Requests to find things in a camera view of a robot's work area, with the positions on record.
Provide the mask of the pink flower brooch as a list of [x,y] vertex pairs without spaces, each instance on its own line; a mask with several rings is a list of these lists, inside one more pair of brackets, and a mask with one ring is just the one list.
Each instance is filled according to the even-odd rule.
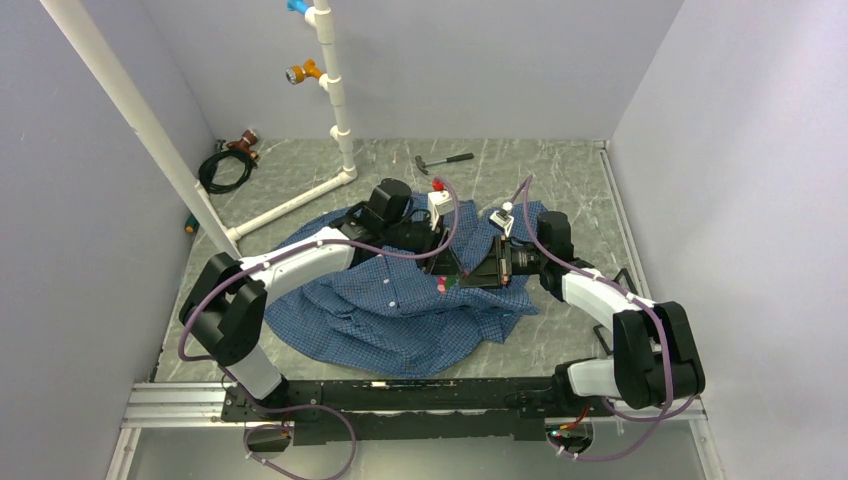
[[462,272],[454,275],[439,276],[437,279],[437,291],[440,294],[446,294],[454,287],[462,288],[467,275],[467,272]]

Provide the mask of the blue checkered shirt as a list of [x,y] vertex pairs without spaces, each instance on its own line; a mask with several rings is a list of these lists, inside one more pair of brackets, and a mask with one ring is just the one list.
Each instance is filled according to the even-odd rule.
[[495,290],[437,291],[412,261],[376,256],[281,296],[265,311],[271,331],[317,361],[389,376],[435,375],[483,341],[502,343],[536,315],[525,276]]

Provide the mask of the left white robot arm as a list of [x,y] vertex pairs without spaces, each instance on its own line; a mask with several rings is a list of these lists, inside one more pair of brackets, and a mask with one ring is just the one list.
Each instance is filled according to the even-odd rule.
[[180,359],[191,361],[185,346],[194,338],[205,350],[199,358],[215,362],[237,382],[258,417],[279,417],[290,404],[290,384],[259,343],[268,305],[378,255],[414,260],[425,272],[437,275],[462,271],[450,248],[459,225],[443,223],[444,216],[459,217],[459,199],[450,183],[435,179],[419,221],[413,218],[410,202],[410,187],[387,178],[368,200],[304,240],[253,257],[213,256],[180,312]]

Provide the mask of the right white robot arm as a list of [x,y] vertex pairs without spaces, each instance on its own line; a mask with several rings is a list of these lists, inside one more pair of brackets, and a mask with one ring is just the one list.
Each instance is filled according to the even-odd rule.
[[534,225],[531,241],[495,237],[483,261],[459,284],[492,290],[509,286],[516,276],[535,275],[554,298],[611,332],[606,358],[556,367],[550,391],[555,409],[574,415],[603,397],[642,409],[701,394],[706,378],[685,309],[634,295],[576,257],[566,214],[540,213]]

